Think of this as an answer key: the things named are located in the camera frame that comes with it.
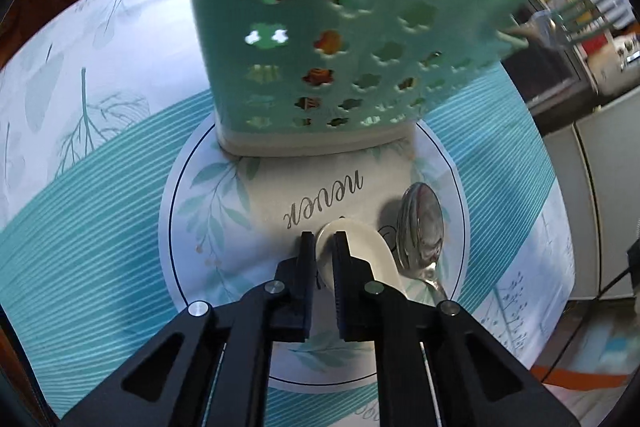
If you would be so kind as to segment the teal patterned tablecloth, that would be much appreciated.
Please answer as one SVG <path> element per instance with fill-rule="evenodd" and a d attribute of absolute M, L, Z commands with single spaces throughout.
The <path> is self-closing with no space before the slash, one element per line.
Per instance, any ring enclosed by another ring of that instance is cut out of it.
<path fill-rule="evenodd" d="M 341 155 L 219 145 L 191 0 L 80 0 L 1 72 L 1 303 L 44 397 L 69 411 L 195 300 L 234 303 L 300 234 L 336 219 L 396 243 L 402 193 L 444 215 L 447 293 L 532 366 L 575 283 L 563 197 L 504 68 Z M 271 426 L 374 426 L 369 343 L 314 297 L 310 337 L 274 349 Z"/>

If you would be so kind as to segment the large steel spoon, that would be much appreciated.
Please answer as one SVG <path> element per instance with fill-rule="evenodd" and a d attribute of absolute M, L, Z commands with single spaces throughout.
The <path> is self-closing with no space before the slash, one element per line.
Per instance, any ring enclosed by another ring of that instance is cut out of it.
<path fill-rule="evenodd" d="M 435 305 L 448 299 L 437 273 L 444 248 L 444 216 L 435 192 L 424 182 L 402 195 L 397 217 L 396 265 L 399 273 L 424 283 Z"/>

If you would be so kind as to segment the green perforated utensil holder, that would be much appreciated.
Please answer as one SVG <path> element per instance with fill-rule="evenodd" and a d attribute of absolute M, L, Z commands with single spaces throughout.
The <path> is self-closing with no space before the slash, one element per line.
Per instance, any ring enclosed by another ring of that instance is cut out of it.
<path fill-rule="evenodd" d="M 398 140 L 526 47 L 525 0 L 191 0 L 220 145 L 317 156 Z"/>

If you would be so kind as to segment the white ceramic soup spoon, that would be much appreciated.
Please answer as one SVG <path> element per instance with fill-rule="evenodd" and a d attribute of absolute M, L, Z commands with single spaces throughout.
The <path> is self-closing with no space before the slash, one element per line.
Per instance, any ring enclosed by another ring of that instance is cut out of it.
<path fill-rule="evenodd" d="M 344 232 L 346 234 L 348 249 L 352 260 L 359 259 L 367 262 L 371 276 L 364 277 L 356 273 L 356 281 L 363 288 L 369 281 L 397 289 L 401 295 L 407 296 L 404 283 L 401 282 L 396 263 L 393 259 L 390 247 L 383 237 L 372 227 L 361 221 L 340 218 L 325 225 L 316 243 L 318 285 L 317 297 L 320 298 L 320 309 L 328 309 L 334 305 L 334 278 L 332 267 L 332 253 L 334 246 L 334 234 Z"/>

